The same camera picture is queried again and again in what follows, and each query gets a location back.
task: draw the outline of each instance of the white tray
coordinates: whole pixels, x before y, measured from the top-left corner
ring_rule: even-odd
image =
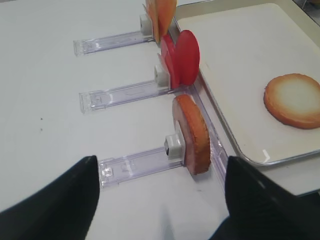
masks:
[[[292,0],[193,3],[175,19],[198,40],[202,77],[242,157],[264,166],[319,152],[320,128],[284,125],[263,102],[275,77],[320,81],[320,28]]]

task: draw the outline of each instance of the round cookie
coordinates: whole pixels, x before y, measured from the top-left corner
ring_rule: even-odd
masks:
[[[281,123],[300,129],[320,127],[320,84],[292,73],[272,79],[265,88],[266,109]]]
[[[172,114],[174,122],[178,121],[185,141],[184,163],[193,175],[209,170],[210,138],[205,120],[194,103],[187,95],[179,95],[173,100]]]

